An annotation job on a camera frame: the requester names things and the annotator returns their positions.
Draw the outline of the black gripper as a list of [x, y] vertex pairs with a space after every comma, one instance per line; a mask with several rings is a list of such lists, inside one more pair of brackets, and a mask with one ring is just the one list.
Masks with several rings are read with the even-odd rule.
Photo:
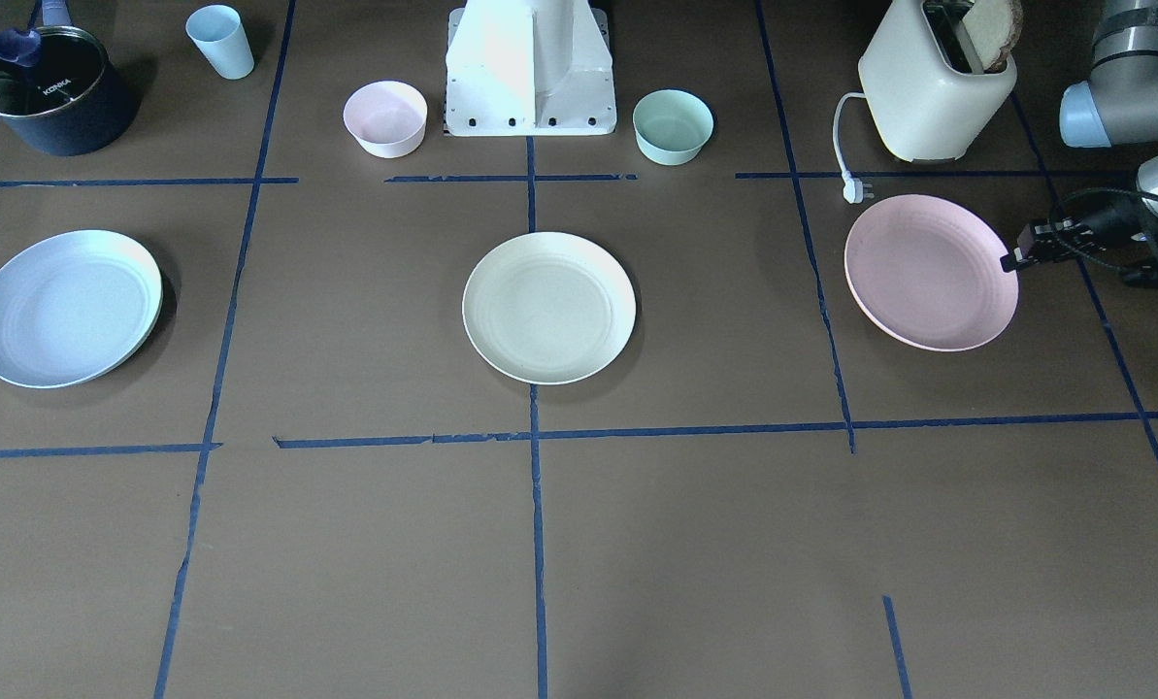
[[[1106, 262], [1102, 253], [1131, 247], [1145, 250], [1135, 262]], [[1099, 199], [1092, 207], [1023, 226], [1016, 244], [1001, 257], [1004, 273], [1040, 264], [1084, 258], [1114, 270], [1121, 284], [1158, 290], [1158, 216], [1135, 199]]]

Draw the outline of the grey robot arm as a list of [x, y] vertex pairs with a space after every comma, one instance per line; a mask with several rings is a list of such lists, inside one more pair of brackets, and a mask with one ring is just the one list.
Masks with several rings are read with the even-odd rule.
[[[1158, 142], [1158, 1], [1108, 1], [1092, 44], [1084, 83], [1070, 84], [1060, 105], [1060, 132], [1075, 148]], [[1005, 273], [1133, 244], [1146, 257], [1115, 271], [1122, 284], [1158, 290], [1158, 154], [1124, 186], [1085, 187], [1025, 226], [1001, 258]]]

